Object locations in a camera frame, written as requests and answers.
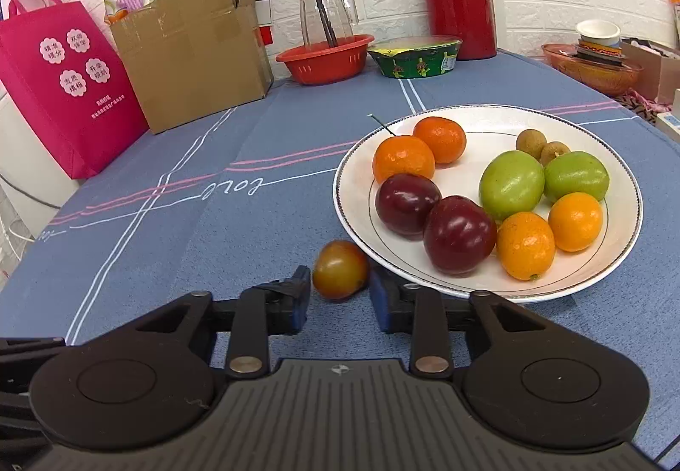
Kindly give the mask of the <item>yellow orange kumquat on plate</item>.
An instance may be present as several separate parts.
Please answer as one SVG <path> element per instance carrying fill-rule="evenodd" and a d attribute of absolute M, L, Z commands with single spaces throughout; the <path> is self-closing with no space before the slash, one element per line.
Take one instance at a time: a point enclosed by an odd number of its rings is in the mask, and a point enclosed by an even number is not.
<path fill-rule="evenodd" d="M 515 280 L 534 281 L 553 264 L 552 229 L 534 212 L 518 212 L 498 228 L 496 252 L 505 272 Z"/>

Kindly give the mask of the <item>yellow orange kumquat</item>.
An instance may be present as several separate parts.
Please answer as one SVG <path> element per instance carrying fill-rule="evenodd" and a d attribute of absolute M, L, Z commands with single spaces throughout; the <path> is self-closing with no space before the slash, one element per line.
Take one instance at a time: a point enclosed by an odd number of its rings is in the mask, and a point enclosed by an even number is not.
<path fill-rule="evenodd" d="M 534 212 L 518 212 L 498 228 L 496 252 L 505 272 L 515 280 L 534 281 L 553 264 L 552 229 Z"/>
<path fill-rule="evenodd" d="M 551 207 L 549 224 L 560 250 L 582 251 L 589 248 L 601 232 L 602 205 L 589 193 L 569 193 Z"/>

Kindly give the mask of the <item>dark red plum right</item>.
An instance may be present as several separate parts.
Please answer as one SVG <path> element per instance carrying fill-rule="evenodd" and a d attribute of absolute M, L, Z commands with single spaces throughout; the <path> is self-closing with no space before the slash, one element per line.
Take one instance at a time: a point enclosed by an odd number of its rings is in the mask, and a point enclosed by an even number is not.
<path fill-rule="evenodd" d="M 491 255 L 497 225 L 481 206 L 462 196 L 442 198 L 430 213 L 423 236 L 425 252 L 442 273 L 467 274 Z"/>

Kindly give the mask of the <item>red plastic basket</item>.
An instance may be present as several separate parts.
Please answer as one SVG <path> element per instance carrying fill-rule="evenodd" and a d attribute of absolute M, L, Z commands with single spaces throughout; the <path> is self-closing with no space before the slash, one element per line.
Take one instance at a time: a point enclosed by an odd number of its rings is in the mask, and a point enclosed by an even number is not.
<path fill-rule="evenodd" d="M 345 81 L 362 73 L 373 35 L 355 35 L 330 47 L 326 42 L 301 45 L 279 53 L 294 81 L 301 85 L 323 85 Z"/>

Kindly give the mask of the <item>white power strip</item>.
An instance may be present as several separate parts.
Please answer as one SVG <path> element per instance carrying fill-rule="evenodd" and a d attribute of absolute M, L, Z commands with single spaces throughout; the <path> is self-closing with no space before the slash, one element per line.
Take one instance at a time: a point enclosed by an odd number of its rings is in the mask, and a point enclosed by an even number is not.
<path fill-rule="evenodd" d="M 672 141 L 680 143 L 680 90 L 675 90 L 670 112 L 658 113 L 656 127 Z"/>

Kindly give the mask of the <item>brown cardboard box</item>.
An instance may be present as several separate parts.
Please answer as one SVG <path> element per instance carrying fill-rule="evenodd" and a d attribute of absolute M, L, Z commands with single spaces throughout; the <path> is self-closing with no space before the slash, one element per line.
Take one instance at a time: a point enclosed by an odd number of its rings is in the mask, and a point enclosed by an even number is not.
<path fill-rule="evenodd" d="M 266 96 L 256 0 L 154 0 L 110 27 L 152 133 Z"/>

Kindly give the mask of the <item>green fruit on plate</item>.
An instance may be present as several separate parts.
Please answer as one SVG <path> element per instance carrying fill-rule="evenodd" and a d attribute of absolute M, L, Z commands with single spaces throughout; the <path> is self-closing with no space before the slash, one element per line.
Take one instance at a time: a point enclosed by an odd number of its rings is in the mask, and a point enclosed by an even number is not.
<path fill-rule="evenodd" d="M 570 193 L 587 193 L 602 201 L 610 187 L 610 175 L 602 161 L 583 151 L 553 159 L 545 166 L 544 175 L 544 196 L 550 203 Z"/>

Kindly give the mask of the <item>blue striped tablecloth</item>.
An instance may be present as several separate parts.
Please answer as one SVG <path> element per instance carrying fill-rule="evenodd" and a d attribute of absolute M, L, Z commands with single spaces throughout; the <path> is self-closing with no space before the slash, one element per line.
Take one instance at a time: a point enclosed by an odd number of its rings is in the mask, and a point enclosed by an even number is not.
<path fill-rule="evenodd" d="M 274 84 L 257 102 L 145 135 L 84 183 L 29 245 L 1 293 L 6 338 L 84 342 L 193 290 L 233 298 L 312 265 L 345 234 L 334 170 L 379 125 L 434 108 L 504 104 L 595 133 L 634 173 L 640 237 L 606 279 L 537 305 L 622 352 L 648 378 L 636 444 L 679 461 L 679 146 L 618 102 L 542 63 L 502 52 L 450 74 Z"/>

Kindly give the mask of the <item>orange mandarin with stem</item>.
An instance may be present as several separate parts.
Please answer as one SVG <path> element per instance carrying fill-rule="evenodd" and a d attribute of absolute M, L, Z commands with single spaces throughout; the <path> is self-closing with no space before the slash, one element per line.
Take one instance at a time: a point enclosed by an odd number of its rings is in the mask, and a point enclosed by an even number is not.
<path fill-rule="evenodd" d="M 413 135 L 395 135 L 374 114 L 369 118 L 376 121 L 388 133 L 379 144 L 372 159 L 372 173 L 378 183 L 384 183 L 397 174 L 413 174 L 431 180 L 436 171 L 436 161 L 429 145 Z"/>

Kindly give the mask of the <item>green instant noodle bowl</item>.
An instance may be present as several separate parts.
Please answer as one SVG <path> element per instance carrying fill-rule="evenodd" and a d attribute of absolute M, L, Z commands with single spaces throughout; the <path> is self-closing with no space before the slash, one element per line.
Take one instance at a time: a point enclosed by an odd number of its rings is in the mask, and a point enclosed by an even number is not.
<path fill-rule="evenodd" d="M 372 43 L 368 53 L 386 77 L 426 78 L 452 71 L 461 46 L 455 36 L 402 37 Z"/>

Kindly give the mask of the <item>brown longan fruit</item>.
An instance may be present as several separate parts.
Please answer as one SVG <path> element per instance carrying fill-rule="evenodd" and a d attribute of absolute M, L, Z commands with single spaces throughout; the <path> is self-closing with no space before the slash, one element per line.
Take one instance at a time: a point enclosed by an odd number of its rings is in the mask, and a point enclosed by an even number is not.
<path fill-rule="evenodd" d="M 529 154 L 536 160 L 541 159 L 544 146 L 546 146 L 546 137 L 542 131 L 536 129 L 521 131 L 515 141 L 515 149 Z"/>

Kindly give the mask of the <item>white round plate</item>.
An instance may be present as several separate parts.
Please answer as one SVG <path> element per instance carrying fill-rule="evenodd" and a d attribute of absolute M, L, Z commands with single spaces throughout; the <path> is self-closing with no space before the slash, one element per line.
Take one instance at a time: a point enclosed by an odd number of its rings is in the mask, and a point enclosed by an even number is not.
<path fill-rule="evenodd" d="M 462 156 L 438 168 L 432 181 L 444 196 L 462 196 L 484 208 L 497 222 L 520 211 L 546 218 L 553 201 L 539 182 L 543 166 L 531 157 L 515 156 L 516 138 L 527 129 L 544 133 L 550 142 L 565 144 L 574 157 L 572 169 L 596 160 L 609 177 L 599 198 L 602 227 L 586 248 L 558 250 L 548 270 L 521 281 L 510 276 L 496 256 L 473 270 L 447 273 L 431 260 L 422 241 L 393 232 L 378 214 L 380 183 L 374 176 L 374 153 L 392 135 L 408 135 L 422 114 L 395 120 L 361 138 L 335 171 L 333 204 L 347 234 L 376 263 L 412 284 L 447 295 L 467 297 L 490 290 L 516 303 L 537 303 L 576 294 L 612 274 L 632 252 L 640 235 L 644 206 L 641 189 L 626 161 L 604 139 L 560 116 L 506 105 L 439 108 L 440 118 L 461 125 L 467 136 Z"/>

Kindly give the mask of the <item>black stick in pitcher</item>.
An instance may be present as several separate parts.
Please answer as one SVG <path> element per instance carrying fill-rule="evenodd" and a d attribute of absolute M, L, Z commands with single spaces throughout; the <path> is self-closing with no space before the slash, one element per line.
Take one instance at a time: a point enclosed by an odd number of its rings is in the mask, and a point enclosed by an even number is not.
<path fill-rule="evenodd" d="M 322 22 L 324 35 L 326 37 L 326 42 L 327 42 L 327 44 L 329 44 L 330 47 L 336 47 L 338 45 L 338 40 L 337 40 L 337 37 L 335 37 L 334 30 L 332 28 L 332 24 L 329 20 L 329 17 L 327 16 L 326 8 L 325 8 L 325 5 L 323 3 L 323 0 L 314 0 L 314 1 L 316 1 L 317 11 L 318 11 L 318 14 L 319 14 L 320 22 Z"/>

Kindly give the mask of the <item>glass pitcher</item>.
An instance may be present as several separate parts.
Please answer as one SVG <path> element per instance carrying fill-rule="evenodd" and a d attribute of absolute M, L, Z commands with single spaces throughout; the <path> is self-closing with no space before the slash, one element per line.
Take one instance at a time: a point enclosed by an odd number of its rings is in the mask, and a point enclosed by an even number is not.
<path fill-rule="evenodd" d="M 354 36 L 353 27 L 358 23 L 355 0 L 323 0 L 323 3 L 338 45 Z M 304 45 L 326 42 L 315 0 L 300 0 L 300 20 Z"/>

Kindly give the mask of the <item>large green fruit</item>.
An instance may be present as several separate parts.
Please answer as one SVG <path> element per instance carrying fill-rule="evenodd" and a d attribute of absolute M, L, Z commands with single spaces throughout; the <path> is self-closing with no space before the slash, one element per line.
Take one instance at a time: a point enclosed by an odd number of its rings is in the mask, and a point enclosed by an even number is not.
<path fill-rule="evenodd" d="M 494 221 L 502 222 L 518 212 L 530 212 L 544 193 L 543 166 L 529 154 L 513 150 L 495 157 L 486 166 L 478 185 L 478 198 Z"/>

